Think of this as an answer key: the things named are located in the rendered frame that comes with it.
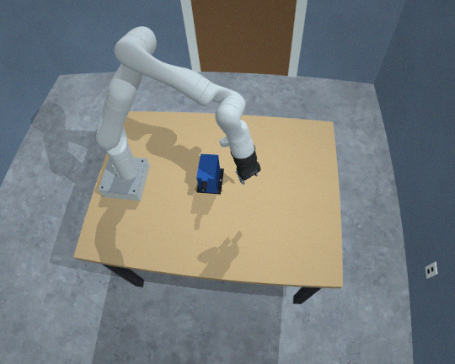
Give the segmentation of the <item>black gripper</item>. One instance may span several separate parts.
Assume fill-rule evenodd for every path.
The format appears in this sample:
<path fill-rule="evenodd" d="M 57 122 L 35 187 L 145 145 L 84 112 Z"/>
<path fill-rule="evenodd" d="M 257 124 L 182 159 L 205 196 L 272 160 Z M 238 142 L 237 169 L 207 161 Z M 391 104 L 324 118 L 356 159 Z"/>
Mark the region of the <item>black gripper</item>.
<path fill-rule="evenodd" d="M 231 155 L 235 164 L 237 165 L 237 170 L 235 173 L 238 175 L 239 181 L 242 185 L 245 185 L 244 180 L 255 175 L 258 176 L 258 172 L 261 170 L 260 164 L 257 162 L 257 156 L 255 152 L 255 146 L 252 138 L 248 144 L 243 147 L 232 147 L 228 143 L 227 136 L 222 138 L 219 141 L 221 147 L 230 147 Z"/>

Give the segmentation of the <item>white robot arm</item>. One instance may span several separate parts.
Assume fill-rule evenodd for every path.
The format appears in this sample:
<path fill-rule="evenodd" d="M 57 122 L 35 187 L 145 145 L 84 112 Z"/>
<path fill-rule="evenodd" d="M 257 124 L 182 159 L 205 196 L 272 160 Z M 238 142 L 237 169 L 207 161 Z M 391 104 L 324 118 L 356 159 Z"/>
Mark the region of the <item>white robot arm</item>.
<path fill-rule="evenodd" d="M 134 179 L 138 174 L 123 124 L 136 97 L 142 74 L 175 88 L 202 106 L 212 101 L 219 103 L 216 122 L 232 147 L 243 147 L 251 138 L 247 124 L 240 120 L 246 103 L 239 93 L 216 85 L 188 68 L 161 62 L 153 57 L 156 46 L 155 34 L 143 26 L 130 30 L 115 45 L 115 57 L 121 65 L 105 96 L 96 141 L 106 149 L 114 171 L 124 180 Z"/>

